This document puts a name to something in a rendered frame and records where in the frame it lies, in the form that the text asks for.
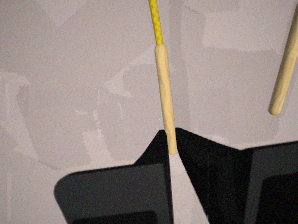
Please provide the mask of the light wooden stick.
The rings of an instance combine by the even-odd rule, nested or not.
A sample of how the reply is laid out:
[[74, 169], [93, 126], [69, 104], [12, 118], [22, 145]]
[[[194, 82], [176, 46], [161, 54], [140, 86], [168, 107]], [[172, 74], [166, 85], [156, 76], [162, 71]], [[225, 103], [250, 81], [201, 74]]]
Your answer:
[[167, 47], [163, 44], [162, 31], [159, 20], [159, 13], [156, 0], [149, 0], [151, 17], [156, 39], [155, 59], [158, 74], [158, 83], [164, 123], [164, 131], [167, 135], [168, 151], [170, 155], [177, 153], [175, 134], [175, 122], [170, 84], [169, 64]]

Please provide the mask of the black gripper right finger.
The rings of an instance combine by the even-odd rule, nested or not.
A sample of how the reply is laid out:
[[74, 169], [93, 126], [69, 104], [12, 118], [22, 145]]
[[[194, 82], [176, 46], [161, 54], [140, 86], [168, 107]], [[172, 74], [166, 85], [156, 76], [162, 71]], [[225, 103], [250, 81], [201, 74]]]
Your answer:
[[238, 150], [179, 127], [175, 134], [209, 224], [255, 224], [263, 180], [298, 173], [298, 140]]

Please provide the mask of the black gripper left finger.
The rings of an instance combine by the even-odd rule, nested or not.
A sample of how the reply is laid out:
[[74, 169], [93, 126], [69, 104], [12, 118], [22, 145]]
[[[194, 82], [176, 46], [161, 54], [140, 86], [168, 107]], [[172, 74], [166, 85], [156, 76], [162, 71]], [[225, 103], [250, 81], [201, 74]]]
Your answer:
[[159, 130], [134, 164], [69, 173], [53, 192], [67, 224], [146, 210], [158, 224], [174, 224], [166, 132]]

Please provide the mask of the tan wooden stick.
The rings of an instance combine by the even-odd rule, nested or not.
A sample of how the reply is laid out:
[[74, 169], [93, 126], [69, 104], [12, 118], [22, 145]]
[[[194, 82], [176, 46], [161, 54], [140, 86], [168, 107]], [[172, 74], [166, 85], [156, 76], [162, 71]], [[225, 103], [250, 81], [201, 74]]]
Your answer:
[[284, 48], [284, 55], [270, 99], [268, 111], [271, 115], [277, 115], [282, 110], [287, 90], [291, 82], [291, 75], [298, 56], [298, 3], [292, 20], [293, 22]]

